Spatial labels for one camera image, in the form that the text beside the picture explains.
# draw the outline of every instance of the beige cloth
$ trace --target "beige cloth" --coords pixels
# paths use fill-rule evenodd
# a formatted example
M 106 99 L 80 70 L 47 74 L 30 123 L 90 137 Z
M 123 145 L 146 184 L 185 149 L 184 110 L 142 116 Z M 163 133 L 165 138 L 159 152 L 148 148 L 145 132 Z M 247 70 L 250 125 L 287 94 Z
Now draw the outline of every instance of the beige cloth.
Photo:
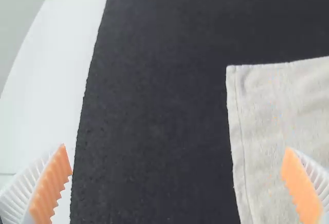
M 329 58 L 228 66 L 226 86 L 241 224 L 299 223 L 280 168 L 286 146 L 329 166 Z

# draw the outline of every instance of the gray wall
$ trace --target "gray wall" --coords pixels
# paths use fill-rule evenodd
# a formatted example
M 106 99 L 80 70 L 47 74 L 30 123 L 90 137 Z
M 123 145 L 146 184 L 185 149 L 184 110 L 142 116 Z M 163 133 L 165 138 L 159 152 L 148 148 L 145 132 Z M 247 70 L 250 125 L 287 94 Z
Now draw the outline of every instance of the gray wall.
M 0 0 L 0 95 L 24 37 L 44 0 Z

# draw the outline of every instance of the black carpet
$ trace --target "black carpet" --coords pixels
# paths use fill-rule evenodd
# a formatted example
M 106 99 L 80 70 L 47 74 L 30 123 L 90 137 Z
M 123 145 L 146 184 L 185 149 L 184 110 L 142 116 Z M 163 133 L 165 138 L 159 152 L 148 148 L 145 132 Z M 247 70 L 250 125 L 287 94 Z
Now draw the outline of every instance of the black carpet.
M 328 1 L 108 0 L 71 223 L 239 223 L 225 68 L 329 54 Z

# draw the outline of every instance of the textured black fabric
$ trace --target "textured black fabric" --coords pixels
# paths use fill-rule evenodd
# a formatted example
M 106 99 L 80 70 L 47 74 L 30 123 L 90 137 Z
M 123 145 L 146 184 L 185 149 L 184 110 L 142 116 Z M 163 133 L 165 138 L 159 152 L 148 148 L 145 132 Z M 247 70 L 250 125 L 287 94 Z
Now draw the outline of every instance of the textured black fabric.
M 78 132 L 71 223 L 239 223 L 225 68 L 329 54 L 327 3 L 108 0 Z

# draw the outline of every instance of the fabric edge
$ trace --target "fabric edge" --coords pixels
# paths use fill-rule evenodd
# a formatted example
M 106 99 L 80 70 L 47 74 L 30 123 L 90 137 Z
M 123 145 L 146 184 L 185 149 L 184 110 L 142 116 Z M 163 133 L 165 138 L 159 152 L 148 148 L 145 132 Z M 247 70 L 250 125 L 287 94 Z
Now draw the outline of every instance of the fabric edge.
M 253 220 L 246 190 L 245 156 L 236 96 L 236 71 L 236 66 L 226 68 L 227 111 L 236 204 L 241 224 L 247 224 L 253 223 Z

